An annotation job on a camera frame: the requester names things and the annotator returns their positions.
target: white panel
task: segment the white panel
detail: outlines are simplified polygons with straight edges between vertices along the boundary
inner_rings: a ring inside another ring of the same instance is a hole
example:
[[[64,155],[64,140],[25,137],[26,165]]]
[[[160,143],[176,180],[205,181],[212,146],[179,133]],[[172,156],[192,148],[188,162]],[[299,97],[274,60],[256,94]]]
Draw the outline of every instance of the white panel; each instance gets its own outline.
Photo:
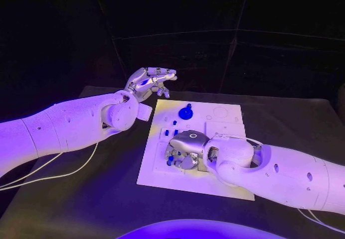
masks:
[[[178,112],[186,104],[192,104],[194,116],[189,120],[182,120]],[[176,129],[179,132],[197,130],[208,137],[212,137],[215,132],[246,136],[241,107],[201,102],[158,101],[137,184],[254,201],[254,194],[248,190],[227,186],[209,172],[168,166],[165,151]]]

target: dark tabletop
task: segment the dark tabletop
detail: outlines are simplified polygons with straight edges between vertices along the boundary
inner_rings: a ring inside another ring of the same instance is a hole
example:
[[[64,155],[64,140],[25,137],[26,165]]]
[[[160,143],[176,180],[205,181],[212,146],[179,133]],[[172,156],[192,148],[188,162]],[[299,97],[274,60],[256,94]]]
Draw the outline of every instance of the dark tabletop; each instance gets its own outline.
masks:
[[[85,87],[81,97],[119,89]],[[247,136],[345,165],[345,127],[326,100],[171,92],[172,100],[238,104]],[[153,108],[158,96],[145,104]],[[116,238],[133,229],[173,219],[237,223],[287,238],[344,238],[311,222],[298,209],[256,196],[247,201],[136,184],[152,125],[133,127],[100,142],[84,169],[68,177],[22,186],[0,220],[0,238]],[[94,146],[69,152],[29,180],[72,172]],[[38,168],[52,155],[41,158]],[[315,212],[345,230],[345,216]]]

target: small hole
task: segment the small hole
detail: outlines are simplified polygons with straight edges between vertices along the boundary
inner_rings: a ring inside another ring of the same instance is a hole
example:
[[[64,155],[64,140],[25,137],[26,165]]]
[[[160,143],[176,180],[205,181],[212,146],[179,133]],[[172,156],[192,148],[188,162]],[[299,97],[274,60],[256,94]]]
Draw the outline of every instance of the small hole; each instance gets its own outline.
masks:
[[[279,172],[279,165],[277,164],[274,164],[274,171],[276,171],[276,173]]]
[[[312,180],[313,180],[313,176],[312,176],[312,174],[311,174],[311,173],[308,173],[308,179],[309,179],[309,181],[312,181]]]

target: robotic arm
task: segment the robotic arm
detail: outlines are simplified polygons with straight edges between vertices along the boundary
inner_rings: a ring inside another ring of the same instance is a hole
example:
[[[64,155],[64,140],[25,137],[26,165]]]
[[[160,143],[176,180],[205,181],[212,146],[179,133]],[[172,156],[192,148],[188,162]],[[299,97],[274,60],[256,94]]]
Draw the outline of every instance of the robotic arm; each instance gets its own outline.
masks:
[[[80,150],[126,131],[136,118],[147,121],[152,107],[142,101],[153,92],[169,97],[166,80],[176,80],[175,70],[142,68],[124,90],[62,102],[23,119],[0,123],[0,177],[38,157]]]
[[[168,165],[194,169],[204,163],[218,180],[240,186],[269,200],[299,208],[345,215],[345,167],[296,150],[198,131],[179,133],[166,150]],[[182,161],[173,156],[181,152]]]

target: white mounting plate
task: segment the white mounting plate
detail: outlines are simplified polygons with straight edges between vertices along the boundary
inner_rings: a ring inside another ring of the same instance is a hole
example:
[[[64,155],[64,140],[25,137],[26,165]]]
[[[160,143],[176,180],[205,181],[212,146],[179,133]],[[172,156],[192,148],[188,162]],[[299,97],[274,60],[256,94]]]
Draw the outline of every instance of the white mounting plate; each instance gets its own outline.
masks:
[[[194,116],[189,120],[182,120],[178,112],[188,104],[192,105]],[[248,190],[222,184],[212,173],[202,171],[202,168],[182,170],[168,166],[165,151],[176,129],[179,132],[197,130],[209,138],[217,132],[246,136],[241,106],[158,101],[137,184],[254,201],[254,194]]]

